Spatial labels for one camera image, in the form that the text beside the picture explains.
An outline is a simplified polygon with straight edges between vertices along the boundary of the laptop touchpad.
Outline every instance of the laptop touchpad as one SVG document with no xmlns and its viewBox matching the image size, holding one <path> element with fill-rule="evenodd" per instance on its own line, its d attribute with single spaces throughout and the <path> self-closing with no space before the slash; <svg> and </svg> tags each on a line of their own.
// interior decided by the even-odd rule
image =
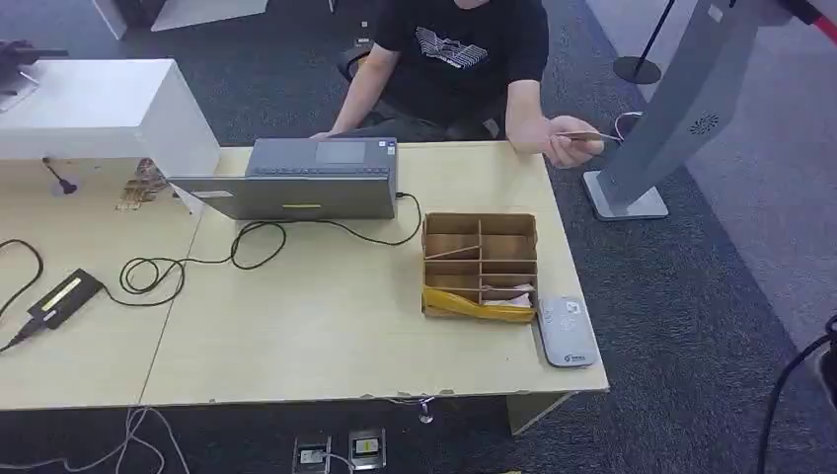
<svg viewBox="0 0 837 474">
<path fill-rule="evenodd" d="M 366 143 L 362 141 L 322 141 L 317 144 L 318 163 L 363 163 L 365 154 Z"/>
</svg>

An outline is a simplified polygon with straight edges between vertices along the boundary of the black pole base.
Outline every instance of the black pole base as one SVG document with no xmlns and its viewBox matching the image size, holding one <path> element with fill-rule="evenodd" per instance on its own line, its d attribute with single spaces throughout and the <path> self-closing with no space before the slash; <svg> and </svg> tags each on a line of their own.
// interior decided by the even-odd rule
<svg viewBox="0 0 837 474">
<path fill-rule="evenodd" d="M 616 59 L 613 62 L 613 72 L 634 84 L 653 84 L 662 77 L 662 72 L 656 64 L 636 56 L 622 56 Z"/>
</svg>

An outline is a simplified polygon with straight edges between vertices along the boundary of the cardboard organizer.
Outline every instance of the cardboard organizer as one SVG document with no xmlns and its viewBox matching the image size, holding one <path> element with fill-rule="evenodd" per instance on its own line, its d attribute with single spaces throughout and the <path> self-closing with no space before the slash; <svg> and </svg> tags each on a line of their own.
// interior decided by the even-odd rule
<svg viewBox="0 0 837 474">
<path fill-rule="evenodd" d="M 534 215 L 429 213 L 421 243 L 426 316 L 532 320 L 538 307 Z M 535 289 L 514 289 L 527 283 Z M 485 304 L 526 293 L 531 308 Z"/>
</svg>

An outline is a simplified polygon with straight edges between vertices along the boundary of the dark carpet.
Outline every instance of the dark carpet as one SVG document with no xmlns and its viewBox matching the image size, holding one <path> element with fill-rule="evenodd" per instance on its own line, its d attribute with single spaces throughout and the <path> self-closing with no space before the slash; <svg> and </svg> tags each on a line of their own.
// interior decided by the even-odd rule
<svg viewBox="0 0 837 474">
<path fill-rule="evenodd" d="M 331 126 L 345 86 L 330 59 L 363 35 L 370 3 L 342 0 L 332 17 L 325 0 L 272 0 L 263 16 L 130 32 L 115 43 L 82 0 L 0 0 L 0 32 L 68 46 L 76 57 L 175 57 L 219 140 L 247 143 Z M 546 112 L 608 128 L 618 113 L 641 110 L 638 91 L 613 76 L 614 50 L 583 0 L 545 3 Z M 24 17 L 12 20 L 16 13 Z M 692 178 L 681 169 L 659 187 L 669 218 L 605 224 L 593 218 L 580 170 L 550 174 L 609 394 L 576 396 L 517 439 L 499 398 L 434 402 L 436 421 L 427 426 L 415 411 L 384 402 L 165 410 L 192 472 L 289 472 L 293 434 L 324 430 L 345 443 L 340 436 L 362 426 L 387 428 L 393 473 L 752 472 L 767 393 L 795 349 Z M 121 436 L 123 416 L 0 414 L 0 459 L 93 459 Z M 799 370 L 779 408 L 770 472 L 837 472 L 836 428 L 818 382 Z M 181 472 L 162 427 L 152 421 L 143 432 L 165 446 L 166 472 Z M 124 472 L 153 472 L 153 462 L 137 447 Z"/>
</svg>

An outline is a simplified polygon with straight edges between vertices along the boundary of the person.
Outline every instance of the person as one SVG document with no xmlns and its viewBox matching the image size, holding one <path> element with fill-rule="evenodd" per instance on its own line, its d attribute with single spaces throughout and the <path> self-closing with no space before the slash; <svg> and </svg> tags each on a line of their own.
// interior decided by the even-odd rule
<svg viewBox="0 0 837 474">
<path fill-rule="evenodd" d="M 602 151 L 601 141 L 556 135 L 595 131 L 592 125 L 569 116 L 546 118 L 541 110 L 549 28 L 540 0 L 381 1 L 371 52 L 334 126 L 312 138 L 442 141 L 456 119 L 505 94 L 506 137 L 519 153 L 543 153 L 566 168 Z M 385 90 L 410 117 L 358 128 Z"/>
</svg>

